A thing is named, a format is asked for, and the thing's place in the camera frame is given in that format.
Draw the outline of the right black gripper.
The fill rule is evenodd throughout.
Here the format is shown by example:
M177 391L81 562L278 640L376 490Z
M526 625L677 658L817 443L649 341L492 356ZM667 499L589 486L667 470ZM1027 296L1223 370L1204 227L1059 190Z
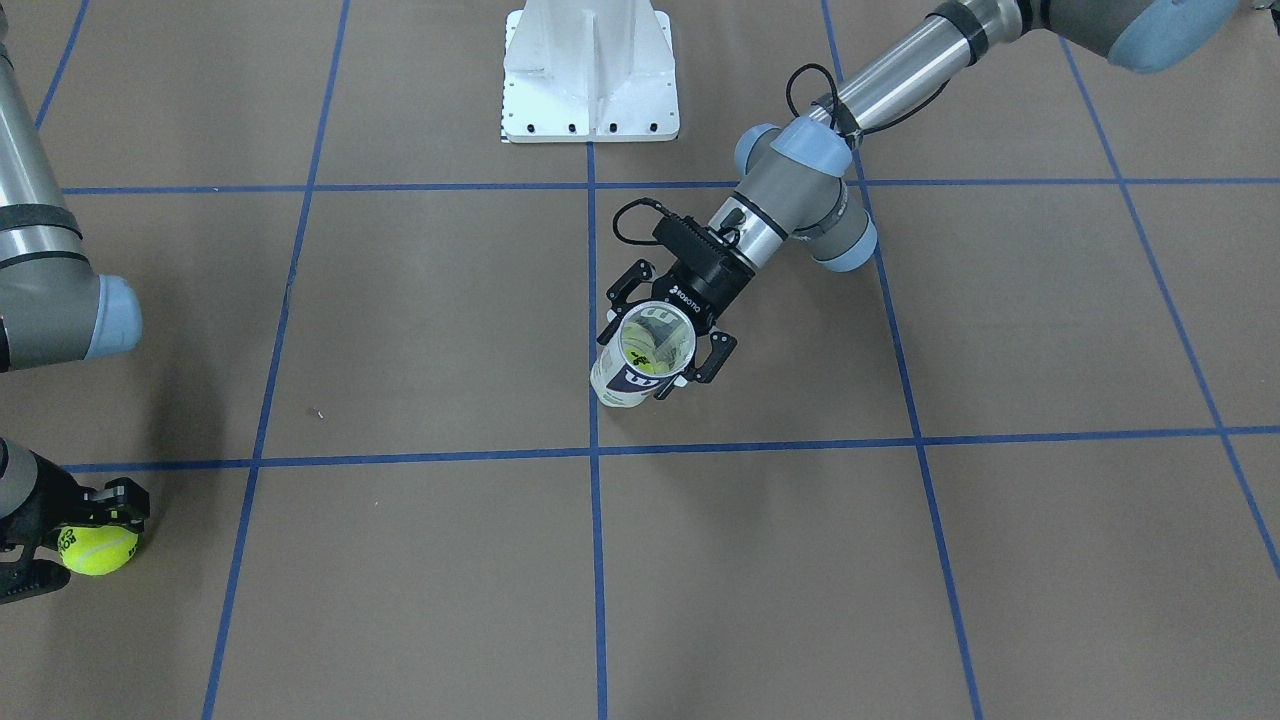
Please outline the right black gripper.
M150 519L150 493L131 478L93 489L29 450L4 450L1 470L1 605L67 587L70 570L36 557L38 548L56 547L59 528L72 521L145 529Z

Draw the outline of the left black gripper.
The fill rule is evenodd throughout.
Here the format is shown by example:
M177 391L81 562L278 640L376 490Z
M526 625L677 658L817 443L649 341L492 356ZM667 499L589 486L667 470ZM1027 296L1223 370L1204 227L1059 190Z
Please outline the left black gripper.
M672 304L691 318L696 350L690 366L664 379L652 397L662 401L686 384L709 384L737 347L737 340L719 329L717 322L751 278L753 272L733 260L692 266L677 260L666 274L658 275L652 263L640 259L608 288L611 309L596 343L608 345L626 311L635 305L652 300Z

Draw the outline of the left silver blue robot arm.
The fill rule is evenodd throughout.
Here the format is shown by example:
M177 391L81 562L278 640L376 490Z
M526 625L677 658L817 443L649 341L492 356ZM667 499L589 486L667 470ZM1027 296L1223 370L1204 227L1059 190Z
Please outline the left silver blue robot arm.
M1115 67L1156 73L1216 35L1234 1L943 1L909 35L786 126L762 124L736 143L741 177L708 220L654 199L652 242L675 264L640 259L607 291L608 323L590 382L607 407L632 407L673 388L714 380L736 340L718 325L731 302L788 241L817 263L850 272L870 259L878 232L845 183L854 154L937 99L993 46L1038 29Z

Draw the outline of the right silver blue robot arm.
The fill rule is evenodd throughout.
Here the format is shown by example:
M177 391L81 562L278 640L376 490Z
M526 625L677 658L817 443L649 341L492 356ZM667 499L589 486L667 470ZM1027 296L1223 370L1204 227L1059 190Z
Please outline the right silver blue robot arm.
M131 351L142 336L140 301L119 275L97 273L67 208L9 59L1 68L1 356L4 372ZM1 442L4 603L52 593L70 570L55 550L68 527L145 530L148 492L131 478L102 489L14 439Z

